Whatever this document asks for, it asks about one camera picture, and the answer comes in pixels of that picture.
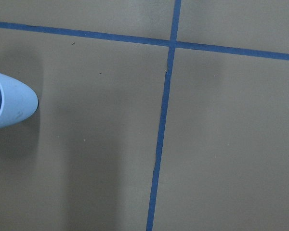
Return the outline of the light blue plastic cup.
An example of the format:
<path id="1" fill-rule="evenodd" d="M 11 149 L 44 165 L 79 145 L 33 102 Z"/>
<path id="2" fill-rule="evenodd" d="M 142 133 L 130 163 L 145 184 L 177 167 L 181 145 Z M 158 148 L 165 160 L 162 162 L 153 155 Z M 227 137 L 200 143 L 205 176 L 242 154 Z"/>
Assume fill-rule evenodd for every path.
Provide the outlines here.
<path id="1" fill-rule="evenodd" d="M 29 86 L 0 73 L 0 128 L 26 120 L 35 113 L 38 103 Z"/>

